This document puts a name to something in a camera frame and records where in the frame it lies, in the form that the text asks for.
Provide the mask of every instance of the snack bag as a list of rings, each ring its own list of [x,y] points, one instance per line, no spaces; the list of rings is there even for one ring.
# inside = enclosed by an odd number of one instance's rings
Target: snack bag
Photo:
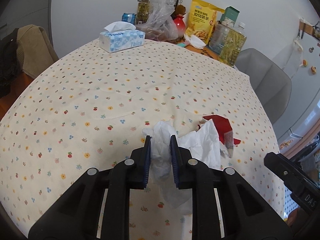
[[[188,36],[195,35],[205,44],[208,44],[216,21],[217,11],[224,13],[225,10],[205,1],[192,0],[188,28],[185,34]]]

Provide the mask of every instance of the red envelope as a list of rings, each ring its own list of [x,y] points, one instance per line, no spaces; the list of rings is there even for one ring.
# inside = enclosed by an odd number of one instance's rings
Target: red envelope
[[[227,118],[224,118],[219,115],[208,115],[208,116],[203,116],[203,118],[206,120],[212,119],[217,129],[217,132],[219,134],[219,141],[221,141],[224,145],[226,145],[227,148],[228,148],[228,145],[231,144],[232,139],[235,145],[241,143],[241,140],[233,138],[232,127]]]

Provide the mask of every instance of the small flower pattern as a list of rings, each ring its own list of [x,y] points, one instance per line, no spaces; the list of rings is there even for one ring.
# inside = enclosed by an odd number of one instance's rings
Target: small flower pattern
[[[112,54],[99,48],[99,40],[89,42],[23,92],[0,120],[2,205],[27,236],[87,169],[110,169],[142,147],[142,129],[167,120],[186,134],[211,114],[228,118],[242,141],[232,159],[221,158],[221,168],[233,167],[282,216],[284,184],[263,165],[266,153],[279,148],[248,76],[149,40]],[[184,239],[190,240],[192,216],[181,217],[158,192],[149,183],[130,195],[130,238],[162,239],[183,223]]]

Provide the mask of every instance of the brown jacket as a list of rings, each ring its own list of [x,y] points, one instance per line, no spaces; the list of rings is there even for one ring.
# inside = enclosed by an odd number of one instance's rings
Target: brown jacket
[[[18,65],[34,79],[59,59],[42,27],[19,28],[17,44]]]

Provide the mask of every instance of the wooden floor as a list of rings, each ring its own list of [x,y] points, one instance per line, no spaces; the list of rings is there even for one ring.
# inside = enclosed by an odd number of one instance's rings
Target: wooden floor
[[[33,78],[21,73],[15,81],[11,84],[11,92],[5,97],[0,98],[0,120],[4,117],[5,113],[21,95],[21,93],[31,84]]]

